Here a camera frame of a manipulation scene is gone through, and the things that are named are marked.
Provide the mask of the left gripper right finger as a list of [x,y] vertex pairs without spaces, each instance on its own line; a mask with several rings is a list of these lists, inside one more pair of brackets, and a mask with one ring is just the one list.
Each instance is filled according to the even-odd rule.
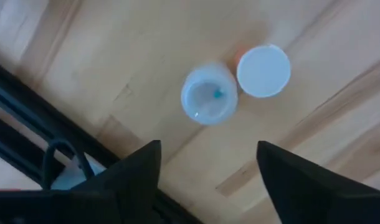
[[257,163],[282,224],[380,224],[378,189],[267,141],[257,145]]

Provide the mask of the orange pill bottle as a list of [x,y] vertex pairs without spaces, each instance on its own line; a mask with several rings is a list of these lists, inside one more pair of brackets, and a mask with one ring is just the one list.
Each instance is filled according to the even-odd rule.
[[268,98],[280,93],[292,75],[287,54],[268,44],[247,49],[236,61],[236,77],[241,89],[255,98]]

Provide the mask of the clear pill bottle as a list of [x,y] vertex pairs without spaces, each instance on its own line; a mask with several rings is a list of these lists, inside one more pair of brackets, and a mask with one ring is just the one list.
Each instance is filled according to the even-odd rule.
[[194,68],[181,90],[184,112],[195,122],[215,125],[229,119],[236,111],[238,92],[236,80],[221,62]]

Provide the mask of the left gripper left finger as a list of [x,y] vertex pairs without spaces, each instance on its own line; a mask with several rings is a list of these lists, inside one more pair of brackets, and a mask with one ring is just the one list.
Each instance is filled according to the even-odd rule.
[[150,221],[161,167],[161,141],[95,175],[80,152],[86,180],[70,190],[52,190],[50,161],[62,141],[43,159],[44,190],[0,191],[0,224],[145,224]]

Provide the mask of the black aluminium table frame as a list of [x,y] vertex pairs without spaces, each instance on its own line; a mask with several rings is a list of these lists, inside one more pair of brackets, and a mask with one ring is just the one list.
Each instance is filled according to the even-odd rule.
[[[0,107],[47,142],[62,141],[50,161],[52,190],[70,190],[86,180],[78,154],[82,152],[95,175],[119,162],[114,153],[56,110],[17,77],[0,66]],[[43,186],[46,149],[28,140],[0,119],[0,158]],[[159,188],[150,221],[145,224],[203,224]]]

